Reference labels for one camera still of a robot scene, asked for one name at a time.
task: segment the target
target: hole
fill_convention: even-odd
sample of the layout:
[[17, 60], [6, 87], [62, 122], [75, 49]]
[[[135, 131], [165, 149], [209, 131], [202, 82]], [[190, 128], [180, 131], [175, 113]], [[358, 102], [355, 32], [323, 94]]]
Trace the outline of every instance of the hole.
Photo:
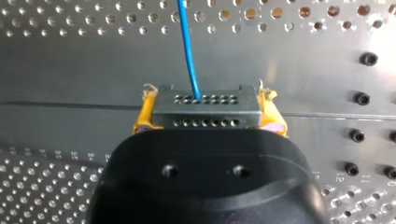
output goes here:
[[162, 1], [160, 2], [160, 7], [161, 7], [162, 9], [166, 9], [166, 8], [168, 7], [168, 2], [162, 0]]
[[343, 30], [349, 30], [352, 27], [352, 22], [344, 21], [343, 22]]
[[220, 124], [220, 122], [218, 120], [216, 120], [216, 119], [212, 120], [212, 126], [213, 127], [218, 127], [219, 124]]
[[238, 125], [239, 125], [239, 120], [237, 120], [237, 119], [231, 120], [231, 126], [236, 127], [236, 126], [238, 126]]
[[116, 4], [116, 9], [117, 9], [118, 11], [122, 11], [122, 9], [123, 9], [123, 4], [122, 4], [122, 3], [117, 3], [117, 4]]
[[190, 126], [190, 121], [188, 119], [183, 120], [183, 126], [184, 127], [189, 127]]
[[323, 28], [323, 23], [321, 23], [320, 21], [315, 22], [314, 28], [315, 30], [321, 30]]
[[233, 168], [233, 175], [240, 178], [247, 178], [250, 176], [250, 171], [242, 165], [237, 165]]
[[390, 213], [393, 210], [393, 207], [389, 203], [384, 203], [381, 206], [381, 212], [383, 213]]
[[350, 213], [349, 211], [345, 211], [345, 212], [344, 212], [344, 216], [350, 217], [350, 216], [352, 216], [352, 213]]
[[335, 7], [335, 6], [329, 7], [329, 9], [327, 10], [327, 14], [328, 14], [330, 17], [336, 17], [336, 16], [338, 16], [338, 14], [340, 14], [340, 7]]
[[107, 24], [114, 24], [114, 22], [116, 22], [116, 17], [114, 17], [113, 15], [107, 15], [106, 16], [106, 22]]
[[198, 10], [198, 11], [195, 12], [194, 18], [195, 18], [195, 20], [198, 21], [198, 22], [203, 22], [203, 21], [206, 20], [206, 15], [205, 15], [204, 12]]
[[207, 127], [208, 125], [209, 125], [209, 120], [204, 119], [204, 120], [202, 121], [202, 126]]
[[330, 191], [329, 189], [323, 189], [323, 190], [321, 191], [321, 194], [322, 194], [323, 196], [329, 196], [330, 193], [331, 193], [331, 191]]
[[103, 27], [99, 27], [98, 34], [99, 35], [105, 35], [106, 34], [106, 30]]
[[61, 29], [61, 30], [59, 31], [59, 35], [61, 35], [61, 36], [67, 36], [67, 31], [66, 31], [65, 29]]
[[178, 119], [175, 119], [175, 120], [174, 120], [174, 126], [175, 126], [175, 127], [178, 127], [178, 126], [180, 126], [180, 125], [181, 125], [181, 121], [178, 120]]
[[379, 193], [374, 193], [374, 194], [372, 195], [372, 198], [373, 198], [374, 201], [378, 201], [378, 200], [381, 199], [381, 195], [379, 195]]
[[37, 12], [38, 12], [38, 14], [44, 14], [44, 12], [45, 12], [45, 10], [44, 10], [44, 8], [43, 7], [38, 7], [37, 8]]
[[238, 7], [238, 6], [241, 6], [241, 4], [242, 4], [242, 0], [233, 0], [234, 6]]
[[373, 27], [379, 29], [382, 26], [382, 21], [377, 20], [373, 22]]
[[360, 16], [367, 16], [370, 13], [370, 7], [368, 5], [366, 6], [359, 6], [358, 7], [358, 14]]
[[183, 6], [184, 6], [184, 8], [191, 7], [191, 0], [184, 0], [183, 1]]
[[342, 204], [342, 202], [341, 202], [341, 200], [339, 200], [339, 199], [333, 199], [333, 200], [330, 202], [330, 205], [331, 205], [332, 207], [334, 207], [334, 208], [340, 207], [341, 204]]
[[207, 5], [210, 7], [214, 7], [216, 5], [216, 0], [207, 0]]
[[148, 20], [149, 20], [151, 23], [157, 22], [157, 21], [158, 21], [158, 14], [155, 13], [155, 12], [151, 12], [151, 13], [148, 15]]
[[177, 11], [172, 13], [171, 20], [172, 22], [180, 22], [180, 16]]
[[161, 28], [161, 32], [163, 32], [164, 35], [167, 35], [169, 33], [169, 29], [167, 26], [163, 26], [163, 28]]
[[267, 25], [267, 23], [261, 23], [261, 24], [259, 24], [259, 31], [260, 32], [265, 32], [266, 30], [267, 30], [267, 28], [268, 28], [268, 25]]
[[145, 35], [148, 32], [148, 28], [142, 26], [139, 28], [139, 32], [141, 35]]
[[389, 14], [395, 15], [396, 16], [396, 4], [392, 4], [389, 7]]
[[281, 7], [276, 7], [271, 11], [271, 15], [274, 19], [279, 19], [283, 16], [283, 9]]
[[216, 32], [216, 26], [215, 26], [215, 25], [212, 25], [212, 24], [208, 25], [208, 26], [207, 26], [207, 31], [208, 31], [210, 34], [214, 34], [214, 33]]
[[143, 10], [146, 8], [146, 4], [142, 1], [137, 3], [137, 8], [139, 8], [140, 10]]
[[192, 121], [192, 126], [194, 126], [194, 127], [198, 127], [199, 126], [199, 120], [198, 119], [195, 119], [195, 120], [193, 120]]
[[167, 178], [173, 178], [178, 175], [178, 169], [173, 164], [167, 164], [163, 167], [163, 176]]
[[227, 119], [224, 119], [221, 121], [221, 126], [223, 127], [227, 127], [230, 124], [230, 121], [228, 121]]
[[219, 17], [220, 17], [221, 21], [227, 21], [227, 20], [229, 20], [231, 18], [231, 13], [228, 10], [222, 10], [219, 13]]
[[369, 215], [367, 216], [367, 219], [369, 219], [370, 221], [376, 220], [376, 214], [369, 214]]
[[85, 18], [85, 22], [87, 22], [87, 24], [89, 24], [89, 25], [93, 25], [95, 23], [95, 17], [87, 16]]
[[86, 34], [87, 34], [87, 31], [84, 30], [84, 29], [82, 29], [82, 28], [80, 28], [80, 29], [78, 29], [78, 34], [79, 34], [79, 35], [86, 35]]
[[346, 196], [347, 196], [348, 198], [353, 198], [353, 197], [355, 197], [355, 193], [354, 193], [353, 191], [348, 191], [348, 192], [346, 193]]
[[254, 18], [256, 18], [256, 11], [253, 8], [250, 8], [248, 10], [245, 11], [245, 18], [248, 21], [254, 20]]
[[132, 13], [129, 13], [127, 16], [126, 16], [126, 20], [128, 21], [128, 23], [135, 23], [136, 22], [136, 20], [137, 20], [137, 17], [136, 17], [136, 15], [135, 14], [132, 14]]
[[357, 202], [355, 208], [358, 210], [364, 210], [367, 207], [367, 204], [364, 202]]
[[123, 27], [119, 28], [119, 34], [120, 35], [125, 35], [125, 31], [126, 31], [125, 28], [123, 28]]
[[96, 5], [95, 5], [95, 10], [96, 10], [96, 11], [102, 11], [102, 10], [103, 10], [103, 6], [100, 5], [100, 4], [96, 4]]
[[80, 5], [76, 5], [75, 10], [76, 12], [81, 13], [84, 10], [84, 8], [82, 8]]
[[299, 10], [301, 18], [307, 18], [311, 14], [311, 9], [309, 7], [302, 7]]
[[292, 31], [294, 29], [294, 24], [293, 23], [286, 23], [285, 24], [285, 30], [287, 31], [287, 32], [290, 32], [290, 31]]
[[241, 27], [240, 24], [236, 23], [236, 24], [233, 25], [233, 32], [234, 32], [234, 33], [239, 33], [239, 32], [241, 32], [241, 29], [242, 29], [242, 27]]

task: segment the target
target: blue cable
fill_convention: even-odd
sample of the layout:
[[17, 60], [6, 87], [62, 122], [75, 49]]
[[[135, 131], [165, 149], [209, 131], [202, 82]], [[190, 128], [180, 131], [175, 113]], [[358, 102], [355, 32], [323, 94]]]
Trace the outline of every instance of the blue cable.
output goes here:
[[181, 33], [183, 34], [184, 52], [186, 54], [192, 91], [194, 92], [195, 99], [200, 100], [201, 92], [199, 90], [197, 75], [195, 73], [194, 59], [192, 58], [189, 18], [187, 17], [186, 8], [184, 8], [183, 1], [184, 0], [177, 0], [178, 11], [180, 15]]

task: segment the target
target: black plastic housing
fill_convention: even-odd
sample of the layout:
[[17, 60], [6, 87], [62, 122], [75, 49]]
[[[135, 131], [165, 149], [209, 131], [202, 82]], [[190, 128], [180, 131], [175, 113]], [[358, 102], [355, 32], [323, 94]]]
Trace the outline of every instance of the black plastic housing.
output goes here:
[[88, 222], [328, 223], [302, 152], [260, 130], [140, 133], [114, 151]]

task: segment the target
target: mounting hole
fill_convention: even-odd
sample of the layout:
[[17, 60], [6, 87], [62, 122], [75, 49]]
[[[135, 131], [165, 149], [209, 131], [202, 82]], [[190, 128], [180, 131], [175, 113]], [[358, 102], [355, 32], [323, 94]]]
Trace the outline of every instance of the mounting hole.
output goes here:
[[256, 10], [254, 10], [253, 8], [249, 8], [245, 11], [245, 18], [248, 21], [252, 21], [256, 18]]
[[338, 16], [338, 14], [340, 14], [340, 7], [336, 7], [336, 6], [331, 6], [327, 9], [327, 14], [330, 17], [336, 17]]
[[167, 164], [163, 167], [163, 176], [173, 178], [178, 175], [178, 169], [174, 164]]
[[247, 178], [250, 176], [250, 171], [243, 165], [236, 165], [233, 168], [233, 175], [240, 178]]
[[236, 127], [238, 125], [239, 125], [239, 120], [237, 120], [237, 119], [231, 120], [231, 126]]
[[367, 16], [370, 13], [370, 6], [368, 5], [361, 5], [358, 7], [358, 14], [360, 16]]
[[271, 11], [271, 16], [274, 19], [279, 19], [283, 16], [283, 9], [281, 7], [276, 7]]
[[209, 125], [209, 120], [204, 119], [202, 120], [202, 126], [207, 127]]
[[301, 18], [307, 18], [311, 14], [311, 9], [309, 7], [302, 7], [299, 10]]
[[158, 14], [155, 12], [151, 12], [150, 14], [148, 14], [148, 20], [151, 23], [155, 23], [158, 21]]
[[314, 23], [315, 30], [321, 30], [322, 28], [323, 28], [323, 23], [321, 23], [320, 21]]
[[266, 30], [267, 30], [267, 28], [268, 28], [268, 25], [267, 25], [267, 23], [261, 23], [261, 24], [259, 24], [259, 31], [260, 32], [265, 32]]
[[343, 22], [343, 30], [349, 30], [352, 27], [352, 22], [344, 21]]
[[392, 4], [389, 7], [389, 14], [395, 15], [396, 16], [396, 4]]
[[174, 120], [174, 126], [175, 126], [175, 127], [179, 127], [180, 125], [181, 125], [181, 120], [175, 119], [175, 120]]
[[221, 21], [227, 21], [231, 18], [231, 12], [229, 10], [222, 10], [219, 12], [219, 18]]
[[216, 120], [216, 119], [212, 120], [212, 126], [213, 127], [218, 127], [219, 126], [219, 121]]
[[349, 212], [349, 211], [345, 211], [345, 212], [344, 212], [344, 216], [346, 216], [346, 217], [351, 217], [351, 216], [352, 216], [352, 213]]

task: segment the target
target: metal sheet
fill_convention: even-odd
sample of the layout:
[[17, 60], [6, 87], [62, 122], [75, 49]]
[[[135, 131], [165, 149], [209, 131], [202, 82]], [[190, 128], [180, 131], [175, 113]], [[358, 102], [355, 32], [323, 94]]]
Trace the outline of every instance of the metal sheet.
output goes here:
[[[118, 2], [105, 0], [9, 2], [0, 3], [3, 102], [140, 105], [144, 83], [190, 88], [179, 24], [172, 21], [177, 12], [172, 1], [164, 9], [159, 1], [144, 2], [144, 9], [135, 0], [120, 1], [121, 10]], [[394, 119], [396, 17], [391, 1], [261, 4], [245, 0], [235, 5], [230, 0], [213, 7], [207, 1], [189, 2], [194, 57], [203, 89], [235, 89], [262, 78], [282, 96], [277, 104], [284, 113]], [[360, 5], [369, 7], [368, 15], [358, 14]], [[330, 6], [339, 7], [337, 16], [328, 15]], [[271, 15], [276, 7], [283, 10], [279, 19]], [[310, 9], [304, 19], [299, 16], [302, 7]], [[245, 16], [248, 9], [256, 13], [250, 21]], [[222, 10], [231, 15], [224, 18], [227, 21], [219, 17]], [[201, 12], [197, 20], [202, 21], [205, 14], [204, 21], [195, 19], [197, 11]], [[136, 18], [133, 24], [127, 21], [133, 18], [131, 13]], [[156, 22], [149, 21], [150, 13], [158, 15]], [[37, 27], [29, 24], [32, 18]], [[350, 29], [343, 28], [344, 21], [351, 22]], [[374, 28], [375, 21], [379, 28]], [[321, 22], [320, 30], [315, 30], [316, 22]], [[162, 33], [164, 26], [167, 35]], [[365, 51], [378, 55], [376, 66], [359, 64]], [[350, 102], [354, 91], [367, 92], [372, 102], [367, 106]]]

